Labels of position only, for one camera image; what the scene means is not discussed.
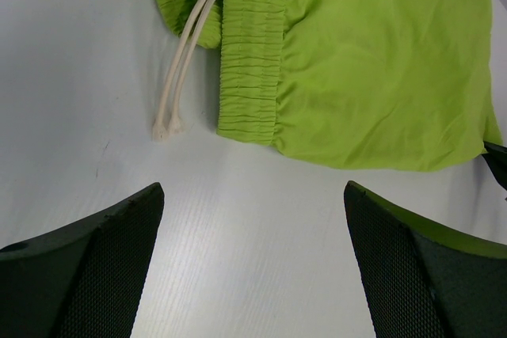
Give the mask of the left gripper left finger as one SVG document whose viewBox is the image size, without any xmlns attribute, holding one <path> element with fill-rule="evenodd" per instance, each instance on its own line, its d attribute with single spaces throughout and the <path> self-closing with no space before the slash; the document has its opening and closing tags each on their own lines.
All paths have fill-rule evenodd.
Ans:
<svg viewBox="0 0 507 338">
<path fill-rule="evenodd" d="M 3 337 L 129 337 L 162 220 L 153 183 L 1 250 Z"/>
</svg>

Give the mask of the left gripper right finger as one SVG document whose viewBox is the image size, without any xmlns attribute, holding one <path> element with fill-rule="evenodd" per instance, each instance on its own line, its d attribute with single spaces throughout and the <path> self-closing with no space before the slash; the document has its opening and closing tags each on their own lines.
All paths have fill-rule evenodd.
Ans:
<svg viewBox="0 0 507 338">
<path fill-rule="evenodd" d="M 354 181 L 353 251 L 378 337 L 504 337 L 506 247 L 408 211 Z"/>
</svg>

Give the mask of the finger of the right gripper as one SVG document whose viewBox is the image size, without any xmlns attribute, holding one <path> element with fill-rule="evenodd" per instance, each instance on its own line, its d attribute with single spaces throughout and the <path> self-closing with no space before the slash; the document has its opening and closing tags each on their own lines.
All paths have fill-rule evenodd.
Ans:
<svg viewBox="0 0 507 338">
<path fill-rule="evenodd" d="M 482 155 L 495 180 L 507 190 L 507 149 L 504 146 L 484 142 L 486 152 Z"/>
</svg>

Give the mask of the lime green shorts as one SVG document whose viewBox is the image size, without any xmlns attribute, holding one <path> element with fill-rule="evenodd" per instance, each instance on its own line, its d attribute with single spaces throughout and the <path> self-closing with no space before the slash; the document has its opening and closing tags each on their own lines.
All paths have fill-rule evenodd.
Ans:
<svg viewBox="0 0 507 338">
<path fill-rule="evenodd" d="M 180 37 L 152 134 L 181 128 L 196 46 L 221 53 L 219 135 L 337 169 L 433 171 L 501 144 L 491 0 L 155 0 Z"/>
</svg>

